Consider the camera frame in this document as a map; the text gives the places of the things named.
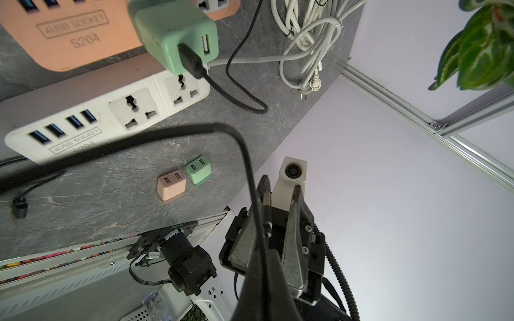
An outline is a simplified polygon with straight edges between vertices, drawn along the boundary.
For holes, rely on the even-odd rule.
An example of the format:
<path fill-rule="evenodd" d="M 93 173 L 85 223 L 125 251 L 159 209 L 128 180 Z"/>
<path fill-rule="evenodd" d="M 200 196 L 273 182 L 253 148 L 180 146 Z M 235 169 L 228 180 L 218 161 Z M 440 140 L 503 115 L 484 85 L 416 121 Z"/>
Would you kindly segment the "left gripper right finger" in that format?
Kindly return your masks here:
<path fill-rule="evenodd" d="M 294 299 L 290 293 L 281 259 L 276 250 L 267 253 L 267 270 L 269 277 L 269 298 L 267 299 L 269 317 L 267 320 L 302 320 Z"/>

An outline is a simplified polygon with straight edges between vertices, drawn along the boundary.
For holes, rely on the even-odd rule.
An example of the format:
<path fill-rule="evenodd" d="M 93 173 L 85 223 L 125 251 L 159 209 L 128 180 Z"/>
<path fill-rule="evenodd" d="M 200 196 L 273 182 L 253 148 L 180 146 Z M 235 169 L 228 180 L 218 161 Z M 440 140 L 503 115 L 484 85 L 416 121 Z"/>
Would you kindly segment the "black USB cable spare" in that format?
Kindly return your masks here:
<path fill-rule="evenodd" d="M 267 248 L 267 231 L 264 226 L 264 218 L 262 215 L 262 205 L 260 197 L 257 194 L 256 183 L 254 180 L 254 173 L 252 169 L 249 149 L 243 136 L 228 124 L 223 123 L 206 123 L 206 124 L 190 124 L 180 127 L 169 127 L 158 129 L 155 131 L 146 132 L 137 135 L 133 139 L 120 139 L 113 143 L 93 148 L 88 151 L 79 152 L 72 156 L 66 156 L 62 159 L 46 163 L 42 166 L 30 167 L 26 170 L 18 171 L 12 175 L 8 175 L 1 179 L 1 193 L 7 193 L 12 189 L 16 189 L 22 185 L 31 183 L 34 180 L 42 177 L 47 177 L 53 173 L 58 173 L 71 167 L 83 165 L 90 161 L 100 159 L 101 157 L 121 152 L 132 147 L 138 147 L 144 144 L 149 144 L 161 140 L 176 139 L 184 136 L 194 135 L 207 135 L 213 133 L 224 133 L 231 136 L 240 149 L 244 168 L 246 171 L 246 179 L 250 192 L 250 199 L 252 201 L 253 218 L 256 226 L 256 244 L 260 251 L 260 264 L 262 276 L 261 281 L 261 304 L 259 320 L 271 319 L 270 307 L 270 282 L 269 282 L 269 269 L 268 269 L 268 248 Z"/>

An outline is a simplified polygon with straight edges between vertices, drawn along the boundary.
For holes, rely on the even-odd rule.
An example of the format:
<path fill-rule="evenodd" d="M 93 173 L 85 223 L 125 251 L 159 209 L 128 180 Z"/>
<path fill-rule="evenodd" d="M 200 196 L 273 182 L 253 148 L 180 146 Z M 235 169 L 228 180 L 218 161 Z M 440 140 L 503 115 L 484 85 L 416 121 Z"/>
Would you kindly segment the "green USB charger cube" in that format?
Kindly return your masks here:
<path fill-rule="evenodd" d="M 177 76 L 187 72 L 180 58 L 180 45 L 192 49 L 202 64 L 219 55 L 215 21 L 191 1 L 130 1 L 128 14 L 140 43 Z"/>

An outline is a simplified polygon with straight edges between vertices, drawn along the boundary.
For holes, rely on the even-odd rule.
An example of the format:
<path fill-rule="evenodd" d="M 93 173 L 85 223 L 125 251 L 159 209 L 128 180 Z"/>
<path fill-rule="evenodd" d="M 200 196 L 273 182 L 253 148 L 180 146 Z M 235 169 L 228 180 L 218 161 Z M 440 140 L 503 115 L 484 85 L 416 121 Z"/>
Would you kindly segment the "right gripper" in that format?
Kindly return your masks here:
<path fill-rule="evenodd" d="M 315 230 L 314 216 L 302 207 L 300 185 L 294 186 L 289 212 L 271 208 L 271 186 L 263 175 L 256 190 L 258 207 L 242 208 L 226 234 L 219 259 L 223 267 L 237 273 L 248 271 L 258 246 L 255 213 L 262 215 L 269 248 L 278 251 L 290 293 L 294 299 L 315 306 L 320 301 L 325 269 L 325 236 Z"/>

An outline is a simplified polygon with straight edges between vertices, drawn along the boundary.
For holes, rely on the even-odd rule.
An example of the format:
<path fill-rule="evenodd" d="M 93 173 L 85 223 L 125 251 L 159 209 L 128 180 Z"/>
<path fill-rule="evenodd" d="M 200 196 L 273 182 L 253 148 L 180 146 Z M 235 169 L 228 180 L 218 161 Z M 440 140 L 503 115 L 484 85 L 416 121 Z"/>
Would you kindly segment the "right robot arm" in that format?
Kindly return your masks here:
<path fill-rule="evenodd" d="M 166 284 L 194 299 L 212 320 L 358 320 L 351 288 L 305 202 L 304 183 L 260 180 L 256 209 L 234 218 L 219 254 L 221 265 L 244 277 L 235 308 L 214 286 L 210 254 L 189 239 L 195 222 L 144 233 L 130 249 L 132 266 L 158 251 L 169 264 Z"/>

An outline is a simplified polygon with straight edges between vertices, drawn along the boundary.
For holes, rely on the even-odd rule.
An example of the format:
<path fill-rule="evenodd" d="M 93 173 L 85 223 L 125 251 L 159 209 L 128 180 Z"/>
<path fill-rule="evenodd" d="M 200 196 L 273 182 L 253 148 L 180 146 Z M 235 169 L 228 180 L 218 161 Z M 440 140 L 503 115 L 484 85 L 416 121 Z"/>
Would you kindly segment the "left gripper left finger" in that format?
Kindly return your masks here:
<path fill-rule="evenodd" d="M 266 320 L 268 318 L 266 284 L 263 283 L 265 270 L 266 268 L 262 267 L 260 253 L 254 252 L 232 320 Z"/>

